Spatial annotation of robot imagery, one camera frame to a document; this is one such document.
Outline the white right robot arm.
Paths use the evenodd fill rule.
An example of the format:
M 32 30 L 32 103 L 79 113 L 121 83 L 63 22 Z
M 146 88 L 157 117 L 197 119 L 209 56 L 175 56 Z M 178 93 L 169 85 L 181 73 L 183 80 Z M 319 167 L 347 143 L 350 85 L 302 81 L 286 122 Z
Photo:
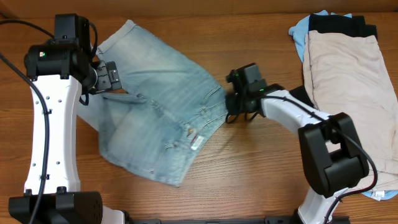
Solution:
M 346 113 L 321 112 L 280 85 L 263 82 L 233 83 L 226 105 L 228 116 L 259 114 L 277 121 L 299 139 L 303 171 L 310 188 L 303 204 L 291 216 L 265 217 L 265 224 L 351 223 L 349 217 L 336 217 L 333 213 L 343 198 L 364 192 L 355 187 L 376 167 Z

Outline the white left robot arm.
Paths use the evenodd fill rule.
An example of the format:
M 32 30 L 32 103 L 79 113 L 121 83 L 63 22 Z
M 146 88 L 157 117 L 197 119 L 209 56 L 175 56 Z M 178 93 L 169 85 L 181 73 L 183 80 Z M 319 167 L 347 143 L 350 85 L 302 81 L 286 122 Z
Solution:
M 82 93 L 113 89 L 112 63 L 93 61 L 89 42 L 51 40 L 33 45 L 23 78 L 34 102 L 32 157 L 24 194 L 9 199 L 20 223 L 129 223 L 122 210 L 103 205 L 99 192 L 83 192 L 76 164 L 76 109 Z

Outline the light blue denim jeans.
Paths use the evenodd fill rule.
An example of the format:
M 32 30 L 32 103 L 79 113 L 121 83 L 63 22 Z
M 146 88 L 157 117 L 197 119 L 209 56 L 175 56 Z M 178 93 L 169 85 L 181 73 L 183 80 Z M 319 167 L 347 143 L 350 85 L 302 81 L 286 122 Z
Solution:
M 122 93 L 90 96 L 78 116 L 110 163 L 175 187 L 224 123 L 225 91 L 201 66 L 133 21 L 97 49 L 116 64 Z

